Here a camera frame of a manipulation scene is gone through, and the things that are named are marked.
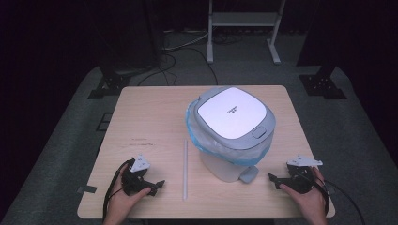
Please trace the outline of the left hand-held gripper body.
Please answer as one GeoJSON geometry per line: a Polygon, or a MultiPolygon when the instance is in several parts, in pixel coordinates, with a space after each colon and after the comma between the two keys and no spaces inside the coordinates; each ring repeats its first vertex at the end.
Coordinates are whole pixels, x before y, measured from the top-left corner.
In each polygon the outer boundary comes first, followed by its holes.
{"type": "Polygon", "coordinates": [[[128,168],[122,172],[122,187],[127,195],[138,193],[145,188],[153,188],[154,185],[144,179],[144,175],[150,167],[150,163],[139,155],[128,161],[128,168]]]}

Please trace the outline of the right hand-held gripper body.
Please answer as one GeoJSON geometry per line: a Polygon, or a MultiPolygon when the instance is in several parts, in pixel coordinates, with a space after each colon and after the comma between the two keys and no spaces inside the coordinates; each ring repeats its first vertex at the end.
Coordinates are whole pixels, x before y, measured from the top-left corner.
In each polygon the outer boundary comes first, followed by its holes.
{"type": "Polygon", "coordinates": [[[297,155],[286,162],[287,169],[291,175],[290,187],[298,193],[307,193],[314,185],[313,166],[321,166],[321,160],[297,155]]]}

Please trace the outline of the white straw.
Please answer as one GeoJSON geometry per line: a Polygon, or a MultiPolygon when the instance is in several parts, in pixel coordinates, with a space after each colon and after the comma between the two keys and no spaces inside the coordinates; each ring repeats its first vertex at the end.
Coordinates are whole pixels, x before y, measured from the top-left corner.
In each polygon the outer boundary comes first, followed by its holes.
{"type": "Polygon", "coordinates": [[[183,155],[183,194],[182,199],[185,202],[188,199],[188,141],[184,141],[183,155]]]}

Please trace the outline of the white grey pedal trash can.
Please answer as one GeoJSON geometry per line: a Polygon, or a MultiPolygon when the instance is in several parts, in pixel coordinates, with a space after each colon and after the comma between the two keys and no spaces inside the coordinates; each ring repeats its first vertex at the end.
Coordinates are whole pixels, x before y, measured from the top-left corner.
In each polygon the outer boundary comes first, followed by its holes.
{"type": "MultiPolygon", "coordinates": [[[[200,128],[226,147],[251,148],[266,138],[267,131],[276,128],[273,111],[259,98],[240,88],[215,87],[196,100],[194,117],[200,128]]],[[[252,166],[242,166],[200,150],[199,155],[211,173],[228,183],[237,180],[251,183],[259,173],[256,165],[262,160],[252,166]]]]}

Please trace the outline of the person's right hand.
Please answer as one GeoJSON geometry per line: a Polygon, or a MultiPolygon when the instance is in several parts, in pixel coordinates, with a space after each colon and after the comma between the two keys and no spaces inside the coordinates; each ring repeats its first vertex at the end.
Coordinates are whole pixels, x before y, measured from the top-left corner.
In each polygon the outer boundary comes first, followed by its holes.
{"type": "Polygon", "coordinates": [[[320,190],[314,187],[309,192],[300,194],[285,184],[280,184],[280,188],[298,205],[299,211],[309,225],[328,225],[325,212],[326,200],[320,190]]]}

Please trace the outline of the person's left hand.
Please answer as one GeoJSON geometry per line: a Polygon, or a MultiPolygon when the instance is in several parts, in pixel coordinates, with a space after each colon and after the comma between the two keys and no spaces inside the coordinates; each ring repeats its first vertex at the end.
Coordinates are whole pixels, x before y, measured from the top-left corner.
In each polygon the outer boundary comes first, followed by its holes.
{"type": "Polygon", "coordinates": [[[111,191],[111,197],[108,201],[107,213],[102,225],[121,225],[130,214],[134,205],[150,192],[149,187],[131,196],[123,191],[121,177],[122,172],[127,168],[128,166],[124,165],[120,170],[119,176],[115,180],[111,191]]]}

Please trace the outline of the black stand base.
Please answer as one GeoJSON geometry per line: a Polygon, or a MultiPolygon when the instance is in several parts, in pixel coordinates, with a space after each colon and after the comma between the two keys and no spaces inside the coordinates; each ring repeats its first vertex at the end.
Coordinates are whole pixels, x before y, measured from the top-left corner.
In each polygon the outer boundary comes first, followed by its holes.
{"type": "Polygon", "coordinates": [[[324,99],[346,99],[344,92],[331,79],[334,69],[334,65],[324,65],[315,74],[299,75],[307,95],[324,99]]]}
{"type": "Polygon", "coordinates": [[[102,74],[98,86],[93,89],[88,99],[102,99],[106,96],[119,96],[134,76],[142,75],[154,67],[99,66],[102,74]]]}

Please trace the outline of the white metal stand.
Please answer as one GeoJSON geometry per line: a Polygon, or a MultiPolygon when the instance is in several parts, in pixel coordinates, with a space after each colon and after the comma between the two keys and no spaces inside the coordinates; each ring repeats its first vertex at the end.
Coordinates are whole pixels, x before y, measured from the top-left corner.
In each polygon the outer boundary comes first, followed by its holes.
{"type": "Polygon", "coordinates": [[[213,30],[215,27],[271,27],[272,36],[267,40],[269,52],[273,63],[282,63],[275,47],[276,37],[279,32],[286,0],[281,0],[276,12],[214,12],[213,0],[208,3],[207,20],[207,62],[214,62],[213,30]]]}

